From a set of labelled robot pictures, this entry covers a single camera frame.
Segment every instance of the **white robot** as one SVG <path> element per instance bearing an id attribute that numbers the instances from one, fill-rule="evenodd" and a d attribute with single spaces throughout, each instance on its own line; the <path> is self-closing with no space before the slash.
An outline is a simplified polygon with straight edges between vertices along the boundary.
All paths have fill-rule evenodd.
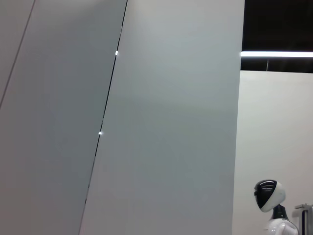
<path id="1" fill-rule="evenodd" d="M 280 205 L 286 193 L 275 180 L 262 180 L 255 186 L 254 196 L 262 212 L 273 209 L 273 215 L 265 230 L 266 235 L 299 235 L 297 227 L 288 220 L 285 207 Z"/>

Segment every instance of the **ceiling light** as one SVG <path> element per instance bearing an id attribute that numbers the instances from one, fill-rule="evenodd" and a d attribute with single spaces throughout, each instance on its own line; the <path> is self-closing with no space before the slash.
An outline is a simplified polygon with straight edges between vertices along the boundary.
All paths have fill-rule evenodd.
<path id="1" fill-rule="evenodd" d="M 242 51 L 241 57 L 313 57 L 313 52 L 295 51 Z"/>

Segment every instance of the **robot face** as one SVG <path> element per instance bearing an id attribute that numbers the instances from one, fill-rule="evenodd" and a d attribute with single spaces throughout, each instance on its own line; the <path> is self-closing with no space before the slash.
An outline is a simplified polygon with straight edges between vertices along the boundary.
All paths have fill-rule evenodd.
<path id="1" fill-rule="evenodd" d="M 255 186 L 254 196 L 263 212 L 268 212 L 285 200 L 285 190 L 275 180 L 262 180 Z"/>

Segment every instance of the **metal stand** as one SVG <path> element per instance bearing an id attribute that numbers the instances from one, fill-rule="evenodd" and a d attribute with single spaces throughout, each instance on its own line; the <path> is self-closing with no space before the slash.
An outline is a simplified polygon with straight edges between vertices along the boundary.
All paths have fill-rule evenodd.
<path id="1" fill-rule="evenodd" d="M 296 206 L 299 214 L 299 235 L 313 235 L 313 212 L 312 205 L 302 204 Z"/>

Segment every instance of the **fluorescent light strip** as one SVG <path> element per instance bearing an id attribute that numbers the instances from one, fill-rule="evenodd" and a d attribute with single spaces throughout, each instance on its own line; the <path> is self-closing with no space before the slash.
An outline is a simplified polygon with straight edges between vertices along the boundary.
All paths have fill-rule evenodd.
<path id="1" fill-rule="evenodd" d="M 241 57 L 313 57 L 313 52 L 294 51 L 242 51 Z"/>

